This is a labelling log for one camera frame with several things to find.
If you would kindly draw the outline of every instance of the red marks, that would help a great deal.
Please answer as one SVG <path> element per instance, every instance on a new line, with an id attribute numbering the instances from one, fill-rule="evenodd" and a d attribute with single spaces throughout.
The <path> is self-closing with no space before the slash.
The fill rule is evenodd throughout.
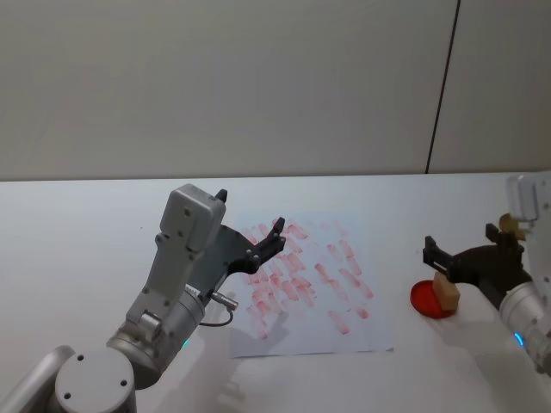
<path id="1" fill-rule="evenodd" d="M 291 278 L 293 279 L 293 281 L 291 282 L 293 283 L 296 281 L 297 286 L 310 287 L 312 285 L 312 283 L 304 278 L 302 275 L 291 274 Z"/>
<path id="2" fill-rule="evenodd" d="M 341 253 L 337 250 L 337 247 L 330 243 L 327 245 L 327 250 L 329 251 L 329 254 L 333 257 L 333 259 L 337 262 L 342 262 L 343 257 L 341 256 Z"/>
<path id="3" fill-rule="evenodd" d="M 300 258 L 295 254 L 289 254 L 288 259 L 291 265 L 293 266 L 294 271 L 301 271 L 303 269 L 306 269 L 306 267 L 304 266 Z"/>
<path id="4" fill-rule="evenodd" d="M 258 226 L 258 230 L 264 235 L 264 237 L 267 237 L 269 235 L 269 229 L 266 226 L 266 224 L 260 224 Z"/>
<path id="5" fill-rule="evenodd" d="M 289 227 L 289 232 L 293 234 L 293 237 L 297 239 L 307 239 L 308 234 L 304 231 L 298 224 L 291 224 Z"/>
<path id="6" fill-rule="evenodd" d="M 294 290 L 293 286 L 291 285 L 291 283 L 289 281 L 284 281 L 282 283 L 282 289 L 283 289 L 283 292 L 285 292 L 285 294 L 287 294 L 289 299 L 291 299 L 293 301 L 298 301 L 299 300 L 299 296 L 296 294 L 296 291 Z"/>
<path id="7" fill-rule="evenodd" d="M 371 288 L 366 286 L 363 281 L 360 281 L 360 290 L 362 291 L 362 294 L 366 299 L 373 298 L 373 292 L 371 291 Z"/>
<path id="8" fill-rule="evenodd" d="M 264 268 L 259 268 L 258 271 L 257 271 L 257 274 L 258 274 L 258 278 L 260 279 L 260 281 L 263 281 L 263 282 L 268 282 L 269 279 L 268 279 L 268 275 L 266 274 L 266 271 L 264 270 Z"/>
<path id="9" fill-rule="evenodd" d="M 302 252 L 302 248 L 294 241 L 293 237 L 287 237 L 286 245 L 288 245 L 295 254 L 300 254 Z"/>
<path id="10" fill-rule="evenodd" d="M 313 307 L 313 297 L 310 295 L 307 287 L 298 286 L 296 287 L 296 292 L 299 294 L 300 299 L 306 303 L 306 305 Z"/>
<path id="11" fill-rule="evenodd" d="M 349 334 L 351 324 L 347 323 L 350 320 L 369 319 L 366 299 L 373 298 L 371 289 L 360 277 L 362 270 L 353 250 L 354 247 L 358 251 L 357 247 L 349 241 L 346 229 L 337 219 L 327 222 L 306 219 L 299 223 L 291 219 L 288 222 L 282 231 L 287 237 L 285 253 L 278 254 L 276 260 L 256 274 L 240 275 L 244 284 L 251 286 L 247 316 L 251 318 L 252 331 L 257 337 L 266 339 L 268 325 L 284 311 L 291 317 L 304 317 L 319 310 L 325 312 L 327 304 L 316 300 L 316 293 L 322 292 L 330 296 L 335 294 L 332 302 L 336 304 L 327 313 L 326 322 L 342 335 Z M 269 223 L 258 224 L 242 233 L 251 243 L 258 243 L 260 237 L 269 235 L 270 229 Z M 319 234 L 320 238 L 309 232 Z"/>
<path id="12" fill-rule="evenodd" d="M 267 316 L 269 314 L 269 307 L 266 303 L 264 303 L 262 300 L 258 301 L 257 303 L 257 309 L 262 314 L 262 317 Z"/>
<path id="13" fill-rule="evenodd" d="M 359 277 L 360 275 L 362 275 L 362 269 L 360 268 L 360 266 L 358 265 L 358 262 L 353 256 L 346 258 L 346 261 L 350 269 L 352 270 L 353 275 L 355 275 L 356 277 Z"/>
<path id="14" fill-rule="evenodd" d="M 346 256 L 347 258 L 351 258 L 354 256 L 354 251 L 352 251 L 350 244 L 347 243 L 345 240 L 343 239 L 339 240 L 338 246 L 341 247 L 341 250 L 343 251 L 344 256 Z"/>
<path id="15" fill-rule="evenodd" d="M 266 331 L 266 323 L 262 320 L 262 314 L 253 306 L 247 307 L 247 312 L 251 316 L 251 326 L 258 338 L 265 340 L 268 338 L 268 332 Z"/>
<path id="16" fill-rule="evenodd" d="M 317 263 L 314 268 L 316 268 L 316 271 L 318 271 L 319 280 L 324 284 L 329 284 L 330 278 L 329 275 L 327 275 L 327 270 L 325 269 L 325 267 L 320 263 Z"/>
<path id="17" fill-rule="evenodd" d="M 329 280 L 329 285 L 333 288 L 337 296 L 342 300 L 348 302 L 348 294 L 344 291 L 341 283 L 337 280 Z"/>
<path id="18" fill-rule="evenodd" d="M 272 286 L 274 286 L 275 288 L 278 288 L 278 289 L 282 289 L 282 278 L 278 275 L 275 275 L 275 274 L 272 274 L 270 277 L 269 277 L 269 280 L 271 281 L 272 283 Z"/>
<path id="19" fill-rule="evenodd" d="M 329 316 L 329 318 L 333 322 L 333 325 L 337 328 L 339 333 L 341 333 L 343 336 L 350 333 L 348 325 L 346 325 L 345 321 L 338 312 L 328 311 L 327 315 Z"/>
<path id="20" fill-rule="evenodd" d="M 283 312 L 273 293 L 268 294 L 268 304 L 275 314 L 281 314 Z"/>
<path id="21" fill-rule="evenodd" d="M 283 271 L 280 270 L 280 268 L 277 266 L 276 262 L 273 262 L 273 261 L 272 261 L 272 262 L 269 264 L 268 267 L 269 267 L 269 269 L 272 270 L 272 272 L 274 273 L 274 275 L 276 275 L 276 276 L 278 276 L 278 277 L 280 277 L 280 278 L 283 277 Z"/>
<path id="22" fill-rule="evenodd" d="M 356 314 L 357 314 L 358 316 L 360 316 L 360 318 L 362 318 L 362 319 L 364 319 L 364 320 L 365 320 L 367 317 L 369 317 L 368 311 L 367 311 L 365 308 L 361 307 L 360 305 L 357 305 L 356 307 L 354 307 L 354 311 L 356 312 Z"/>
<path id="23" fill-rule="evenodd" d="M 341 268 L 338 270 L 338 272 L 347 280 L 347 282 L 349 282 L 353 287 L 356 287 L 358 288 L 361 283 L 359 280 L 357 280 L 356 278 L 354 278 L 354 275 L 352 275 L 352 273 L 348 270 L 348 269 L 344 269 L 344 268 Z"/>
<path id="24" fill-rule="evenodd" d="M 258 243 L 258 240 L 255 238 L 254 235 L 252 235 L 252 232 L 249 231 L 247 228 L 243 230 L 243 235 L 245 236 L 245 238 L 249 240 L 250 243 L 253 243 L 253 244 Z"/>
<path id="25" fill-rule="evenodd" d="M 293 273 L 295 271 L 293 263 L 289 261 L 289 256 L 286 256 L 285 254 L 280 253 L 279 254 L 280 259 L 283 262 L 283 265 L 287 269 L 289 273 Z"/>

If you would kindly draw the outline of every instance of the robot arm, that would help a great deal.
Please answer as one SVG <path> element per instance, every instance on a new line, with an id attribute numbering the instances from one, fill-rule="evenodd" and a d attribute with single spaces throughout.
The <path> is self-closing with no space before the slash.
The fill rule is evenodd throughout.
<path id="1" fill-rule="evenodd" d="M 530 274 L 523 269 L 524 248 L 513 233 L 486 225 L 494 245 L 452 256 L 425 239 L 424 262 L 451 282 L 477 286 L 499 311 L 536 369 L 551 376 L 551 172 L 513 176 L 507 181 L 511 216 L 527 225 Z"/>
<path id="2" fill-rule="evenodd" d="M 283 218 L 252 244 L 221 224 L 226 197 L 193 185 L 172 191 L 147 282 L 107 347 L 84 354 L 56 348 L 4 398 L 0 413 L 134 413 L 135 390 L 158 381 L 211 300 L 232 317 L 238 304 L 218 292 L 227 276 L 254 274 L 283 250 Z"/>

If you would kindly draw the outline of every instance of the white table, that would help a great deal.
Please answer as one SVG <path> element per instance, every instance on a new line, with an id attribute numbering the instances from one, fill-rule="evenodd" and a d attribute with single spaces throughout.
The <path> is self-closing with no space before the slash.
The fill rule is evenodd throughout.
<path id="1" fill-rule="evenodd" d="M 507 210 L 506 177 L 2 183 L 0 397 L 52 348 L 104 345 L 145 282 L 169 192 L 192 182 L 228 189 L 228 224 L 266 207 L 358 213 L 395 350 L 231 360 L 231 327 L 202 328 L 138 393 L 139 413 L 550 411 L 550 381 L 476 288 L 461 286 L 458 314 L 442 322 L 409 302 L 411 286 L 433 275 L 424 236 L 451 253 L 487 243 L 484 224 Z"/>

